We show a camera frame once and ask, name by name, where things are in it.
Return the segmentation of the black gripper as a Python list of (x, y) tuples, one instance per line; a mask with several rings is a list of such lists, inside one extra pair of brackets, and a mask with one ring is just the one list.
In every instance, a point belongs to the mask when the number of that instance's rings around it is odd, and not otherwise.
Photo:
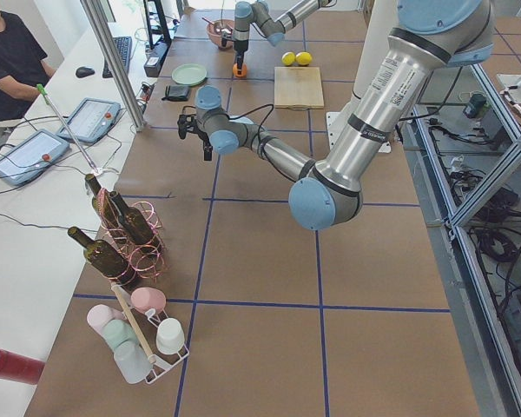
[(180, 114), (177, 120), (177, 128), (178, 128), (178, 136), (181, 140), (184, 140), (187, 137), (187, 134), (195, 134), (197, 135), (203, 142), (203, 157), (205, 161), (212, 160), (213, 149), (211, 146), (208, 146), (208, 136), (202, 131), (198, 122), (196, 121), (196, 115), (190, 114)]
[(235, 63), (237, 66), (242, 66), (244, 63), (245, 53), (247, 52), (247, 40), (235, 40)]

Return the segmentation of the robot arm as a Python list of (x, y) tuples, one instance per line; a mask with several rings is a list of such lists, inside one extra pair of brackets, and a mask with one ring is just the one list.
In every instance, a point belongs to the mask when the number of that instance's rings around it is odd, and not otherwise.
[(362, 207), (360, 178), (400, 118), (412, 108), (424, 80), (437, 69), (486, 60), (492, 50), (495, 13), (490, 1), (398, 1), (388, 51), (348, 115), (329, 154), (315, 161), (260, 125), (241, 122), (221, 106), (220, 91), (199, 88), (195, 113), (181, 113), (181, 138), (196, 134), (221, 156), (251, 149), (293, 182), (288, 204), (303, 228), (322, 230), (353, 219)]
[(251, 26), (255, 26), (273, 46), (276, 46), (284, 40), (289, 30), (328, 4), (330, 1), (325, 0), (299, 1), (290, 10), (283, 12), (278, 18), (272, 19), (266, 1), (254, 3), (239, 1), (234, 8), (232, 33), (236, 69), (242, 70), (245, 65), (244, 59), (248, 50)]

